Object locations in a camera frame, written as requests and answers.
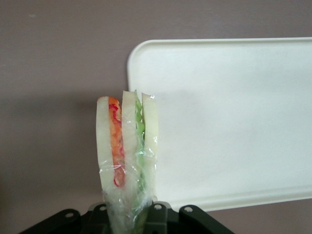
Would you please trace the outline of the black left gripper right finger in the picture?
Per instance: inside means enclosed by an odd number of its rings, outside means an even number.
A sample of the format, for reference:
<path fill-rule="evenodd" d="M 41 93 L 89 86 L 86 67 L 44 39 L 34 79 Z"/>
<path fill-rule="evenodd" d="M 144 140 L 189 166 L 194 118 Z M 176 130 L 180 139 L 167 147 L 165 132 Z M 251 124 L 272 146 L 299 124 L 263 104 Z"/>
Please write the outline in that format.
<path fill-rule="evenodd" d="M 155 202 L 145 221 L 147 234 L 232 234 L 233 232 L 195 205 L 174 211 L 167 202 Z"/>

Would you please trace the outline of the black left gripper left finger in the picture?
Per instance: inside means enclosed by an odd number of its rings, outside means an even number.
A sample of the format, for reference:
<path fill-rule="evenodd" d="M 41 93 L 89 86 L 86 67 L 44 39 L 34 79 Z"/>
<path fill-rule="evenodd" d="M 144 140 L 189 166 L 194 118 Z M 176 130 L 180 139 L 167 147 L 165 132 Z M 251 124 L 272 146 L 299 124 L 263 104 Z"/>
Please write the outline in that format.
<path fill-rule="evenodd" d="M 108 234 L 109 218 L 105 203 L 96 203 L 81 215 L 74 209 L 62 210 L 21 232 L 22 234 Z"/>

